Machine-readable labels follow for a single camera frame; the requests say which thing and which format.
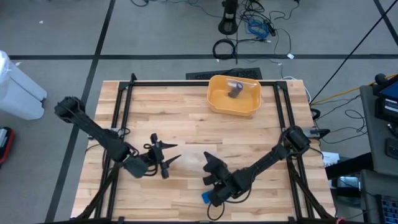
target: butcher block tabletop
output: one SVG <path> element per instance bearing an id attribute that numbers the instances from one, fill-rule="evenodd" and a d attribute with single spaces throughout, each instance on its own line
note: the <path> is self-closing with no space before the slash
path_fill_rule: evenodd
<path id="1" fill-rule="evenodd" d="M 110 128 L 119 81 L 105 81 L 95 114 L 95 121 Z M 287 81 L 296 125 L 312 127 L 313 121 L 304 85 L 301 80 Z M 206 99 L 207 86 L 134 86 L 125 137 L 141 152 L 150 143 L 149 136 L 157 133 L 159 140 L 177 147 L 164 150 L 165 159 L 181 154 L 169 169 L 170 177 L 134 178 L 128 171 L 119 173 L 113 220 L 208 220 L 208 205 L 202 193 L 212 189 L 202 177 L 207 151 L 227 163 L 231 172 L 250 166 L 267 154 L 277 143 L 280 125 L 271 86 L 262 87 L 261 107 L 248 118 L 214 113 Z M 284 97 L 280 92 L 285 122 L 289 125 Z M 121 125 L 126 99 L 124 91 L 118 127 Z M 88 147 L 97 144 L 90 141 Z M 312 147 L 319 149 L 318 142 Z M 71 217 L 79 215 L 98 191 L 102 173 L 104 149 L 93 147 L 86 153 Z M 313 150 L 303 155 L 308 185 L 318 201 L 330 214 L 335 213 L 322 156 Z M 301 191 L 303 216 L 307 215 Z M 104 198 L 102 216 L 106 214 L 108 194 Z M 211 207 L 210 216 L 217 217 L 222 206 Z M 285 221 L 295 217 L 286 161 L 279 161 L 257 176 L 250 197 L 243 203 L 226 203 L 220 221 Z"/>

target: orange plastic container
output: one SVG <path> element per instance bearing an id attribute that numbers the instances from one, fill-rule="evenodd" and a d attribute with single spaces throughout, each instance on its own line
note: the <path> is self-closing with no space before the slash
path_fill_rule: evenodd
<path id="1" fill-rule="evenodd" d="M 228 93 L 237 83 L 242 84 L 243 89 L 236 98 L 232 98 Z M 261 105 L 261 85 L 249 78 L 215 75 L 209 82 L 207 101 L 216 113 L 250 116 Z"/>

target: white trash can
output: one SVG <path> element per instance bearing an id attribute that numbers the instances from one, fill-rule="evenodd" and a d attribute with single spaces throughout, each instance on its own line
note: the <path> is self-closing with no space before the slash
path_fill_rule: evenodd
<path id="1" fill-rule="evenodd" d="M 26 120 L 39 119 L 46 97 L 47 92 L 0 51 L 0 110 Z"/>

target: yellow cable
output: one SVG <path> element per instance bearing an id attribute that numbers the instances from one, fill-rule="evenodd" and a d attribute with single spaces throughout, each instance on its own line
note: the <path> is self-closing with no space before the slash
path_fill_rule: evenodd
<path id="1" fill-rule="evenodd" d="M 386 78 L 392 78 L 392 77 L 394 77 L 396 75 L 398 75 L 398 73 L 394 74 L 394 75 L 389 75 Z M 373 84 L 375 84 L 375 82 L 368 83 L 367 85 L 373 85 Z M 311 105 L 317 105 L 317 104 L 322 103 L 322 102 L 324 102 L 326 100 L 330 100 L 330 99 L 332 99 L 334 97 L 341 96 L 341 95 L 344 95 L 344 94 L 347 94 L 347 93 L 351 93 L 352 91 L 355 91 L 355 90 L 358 90 L 358 89 L 359 89 L 359 87 L 356 87 L 356 88 L 353 88 L 353 89 L 350 89 L 350 90 L 347 90 L 347 91 L 344 91 L 344 92 L 341 92 L 341 93 L 337 93 L 337 94 L 335 94 L 333 96 L 326 97 L 323 100 L 318 100 L 316 102 L 313 102 L 313 103 L 311 103 Z"/>

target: keyboard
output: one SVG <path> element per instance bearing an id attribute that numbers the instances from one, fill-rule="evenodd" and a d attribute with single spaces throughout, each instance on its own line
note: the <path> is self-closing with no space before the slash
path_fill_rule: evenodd
<path id="1" fill-rule="evenodd" d="M 260 68 L 233 68 L 230 70 L 220 70 L 211 72 L 186 73 L 187 80 L 209 80 L 215 75 L 228 75 L 231 77 L 251 78 L 262 80 Z"/>
<path id="2" fill-rule="evenodd" d="M 398 223 L 398 198 L 377 195 L 380 223 Z"/>

